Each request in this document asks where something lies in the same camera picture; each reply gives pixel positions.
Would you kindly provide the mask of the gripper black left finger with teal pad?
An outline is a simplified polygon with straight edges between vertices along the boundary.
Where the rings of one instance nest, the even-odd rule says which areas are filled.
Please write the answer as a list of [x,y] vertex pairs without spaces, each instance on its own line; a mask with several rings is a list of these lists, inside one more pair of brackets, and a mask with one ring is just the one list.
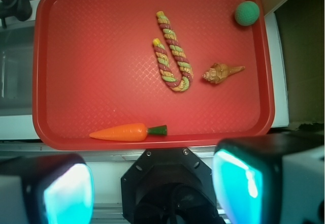
[[1,223],[90,223],[94,183],[78,154],[1,161]]

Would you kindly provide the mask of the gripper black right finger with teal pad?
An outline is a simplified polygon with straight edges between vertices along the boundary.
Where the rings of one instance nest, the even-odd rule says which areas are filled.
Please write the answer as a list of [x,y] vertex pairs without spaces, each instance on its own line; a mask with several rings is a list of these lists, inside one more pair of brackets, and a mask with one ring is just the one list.
[[231,223],[324,223],[323,135],[221,140],[212,180]]

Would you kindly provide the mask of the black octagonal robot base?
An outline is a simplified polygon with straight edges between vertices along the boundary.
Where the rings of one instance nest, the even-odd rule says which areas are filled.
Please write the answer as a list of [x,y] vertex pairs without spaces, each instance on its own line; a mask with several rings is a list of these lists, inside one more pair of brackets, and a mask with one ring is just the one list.
[[224,223],[212,170],[188,148],[149,149],[121,177],[129,223]]

